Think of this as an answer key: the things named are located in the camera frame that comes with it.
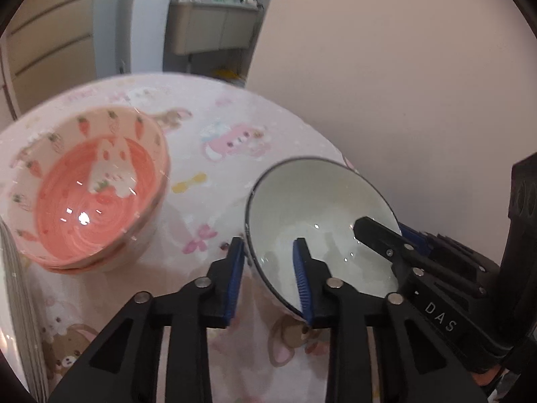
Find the white bowl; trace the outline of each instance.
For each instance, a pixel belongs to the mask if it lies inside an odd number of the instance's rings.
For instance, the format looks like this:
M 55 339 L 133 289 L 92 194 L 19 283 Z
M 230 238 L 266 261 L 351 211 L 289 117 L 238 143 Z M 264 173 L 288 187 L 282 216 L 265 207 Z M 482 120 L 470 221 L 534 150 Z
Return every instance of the white bowl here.
M 319 159 L 284 161 L 265 172 L 246 205 L 245 229 L 254 266 L 268 289 L 301 316 L 293 241 L 304 237 L 313 258 L 360 292 L 385 297 L 397 290 L 391 263 L 359 243 L 356 219 L 369 216 L 401 234 L 382 195 L 344 165 Z

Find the white rabbit face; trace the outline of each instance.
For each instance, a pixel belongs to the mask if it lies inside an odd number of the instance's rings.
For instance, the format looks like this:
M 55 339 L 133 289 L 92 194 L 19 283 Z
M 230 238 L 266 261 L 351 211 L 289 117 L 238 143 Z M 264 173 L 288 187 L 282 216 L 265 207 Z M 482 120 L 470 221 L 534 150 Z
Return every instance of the white rabbit face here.
M 118 197 L 127 198 L 134 193 L 136 171 L 125 138 L 117 137 L 113 141 L 112 144 L 104 138 L 97 147 L 97 160 L 91 166 L 89 191 L 95 194 L 103 187 L 113 186 Z

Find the bowl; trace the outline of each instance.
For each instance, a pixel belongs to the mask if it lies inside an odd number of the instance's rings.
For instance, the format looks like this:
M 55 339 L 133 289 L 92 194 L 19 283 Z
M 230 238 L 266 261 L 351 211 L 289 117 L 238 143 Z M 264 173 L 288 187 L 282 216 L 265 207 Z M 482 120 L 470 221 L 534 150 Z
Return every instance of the bowl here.
M 49 271 L 79 272 L 147 246 L 170 160 L 156 121 L 110 106 L 63 122 L 17 169 L 6 223 L 20 252 Z
M 302 316 L 293 269 L 293 241 L 304 237 L 313 258 L 360 292 L 385 297 L 397 290 L 391 263 L 353 234 L 369 216 L 401 234 L 393 211 L 364 177 L 320 158 L 279 163 L 257 181 L 246 204 L 245 231 L 253 267 L 270 293 Z

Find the cartoon print tablecloth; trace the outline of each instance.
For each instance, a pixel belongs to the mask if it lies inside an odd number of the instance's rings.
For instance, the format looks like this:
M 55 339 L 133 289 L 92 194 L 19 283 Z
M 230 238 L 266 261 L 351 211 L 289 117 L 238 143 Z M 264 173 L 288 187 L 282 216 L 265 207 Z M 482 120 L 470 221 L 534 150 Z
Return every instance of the cartoon print tablecloth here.
M 246 197 L 263 171 L 294 156 L 343 162 L 311 126 L 248 91 L 177 74 L 116 77 L 57 96 L 0 135 L 3 217 L 21 149 L 66 117 L 107 104 L 131 104 L 164 126 L 170 189 L 156 237 L 135 264 L 64 276 L 25 262 L 53 386 L 133 294 L 175 292 L 224 257 L 225 243 L 243 231 Z M 232 325 L 208 332 L 214 401 L 324 401 L 327 335 L 304 338 L 302 325 L 265 298 L 248 268 L 244 273 Z

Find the pink bow print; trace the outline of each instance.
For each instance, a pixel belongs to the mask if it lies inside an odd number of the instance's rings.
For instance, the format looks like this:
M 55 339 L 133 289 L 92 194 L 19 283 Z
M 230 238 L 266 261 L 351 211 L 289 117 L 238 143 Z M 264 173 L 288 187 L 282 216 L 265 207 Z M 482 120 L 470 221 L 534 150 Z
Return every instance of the pink bow print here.
M 184 248 L 183 248 L 183 254 L 189 255 L 190 253 L 194 253 L 196 250 L 200 250 L 200 252 L 206 252 L 207 251 L 207 244 L 205 244 L 204 239 L 211 239 L 214 238 L 218 232 L 215 232 L 213 229 L 209 227 L 207 224 L 202 224 L 197 231 L 198 238 L 199 239 L 193 239 L 191 240 Z

